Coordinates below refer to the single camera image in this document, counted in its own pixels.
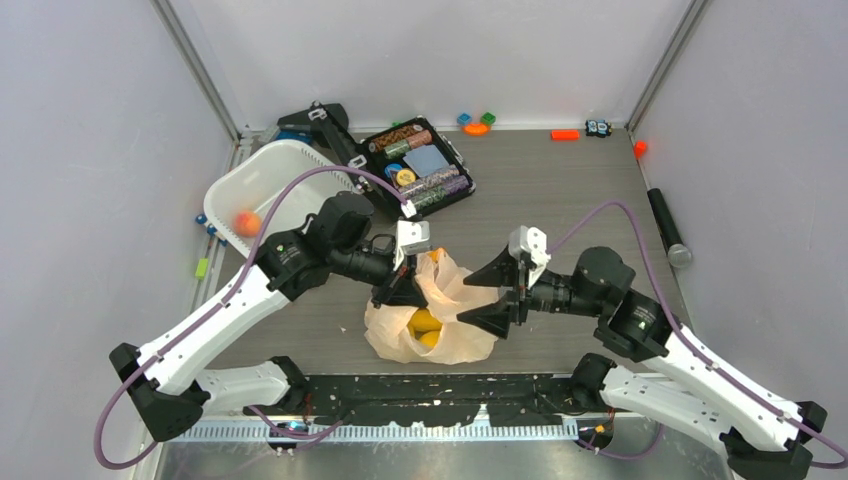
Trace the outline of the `yellow fake mango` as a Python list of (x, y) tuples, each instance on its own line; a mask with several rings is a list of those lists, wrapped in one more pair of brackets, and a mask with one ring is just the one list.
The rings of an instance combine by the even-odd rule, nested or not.
[(418, 309), (410, 317), (407, 328), (413, 333), (428, 333), (440, 331), (443, 323), (431, 314), (428, 309)]

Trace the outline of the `translucent plastic bag banana print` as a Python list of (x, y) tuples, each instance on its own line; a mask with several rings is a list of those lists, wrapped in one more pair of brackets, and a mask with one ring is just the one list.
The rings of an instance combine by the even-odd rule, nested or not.
[(364, 316), (365, 339), (377, 356), (398, 363), (444, 365), (487, 359), (497, 337), (459, 322), (456, 315), (496, 302), (498, 290), (464, 285), (463, 279), (469, 274), (471, 271), (457, 265), (443, 248), (420, 254), (415, 279), (428, 300), (423, 309), (443, 323), (440, 340), (435, 348), (427, 349), (407, 328), (412, 314), (421, 308), (369, 305)]

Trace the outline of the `yellow fake lemon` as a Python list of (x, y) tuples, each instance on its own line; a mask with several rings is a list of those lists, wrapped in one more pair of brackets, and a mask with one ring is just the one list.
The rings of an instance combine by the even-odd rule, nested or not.
[(438, 344), (442, 330), (419, 331), (415, 330), (415, 340), (427, 349), (433, 349)]

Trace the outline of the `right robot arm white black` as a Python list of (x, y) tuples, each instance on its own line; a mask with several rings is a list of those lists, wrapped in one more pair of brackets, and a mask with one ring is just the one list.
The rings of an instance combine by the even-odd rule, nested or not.
[(803, 479), (813, 465), (806, 448), (827, 412), (756, 385), (720, 359), (693, 332), (632, 289), (635, 272), (608, 247), (592, 247), (570, 275), (537, 265), (527, 253), (504, 249), (468, 275), (469, 286), (498, 287), (493, 304), (459, 314), (459, 321), (506, 338), (531, 311), (591, 317), (602, 345), (666, 377), (656, 383), (588, 353), (571, 376), (571, 397), (584, 410), (627, 410), (670, 427), (716, 452), (744, 479)]

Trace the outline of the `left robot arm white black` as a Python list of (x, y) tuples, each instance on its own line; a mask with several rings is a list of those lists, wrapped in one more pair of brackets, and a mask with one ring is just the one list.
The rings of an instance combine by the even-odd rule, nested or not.
[(259, 365), (211, 370), (209, 363), (259, 321), (331, 275), (372, 288), (375, 307), (423, 308), (415, 281), (419, 253), (430, 247), (426, 221), (400, 220), (384, 249), (367, 239), (374, 208), (339, 193), (294, 229), (271, 234), (254, 259), (201, 308), (141, 347), (123, 343), (109, 355), (143, 423), (157, 442), (177, 438), (203, 416), (272, 407), (304, 407), (308, 381), (294, 362), (277, 356)]

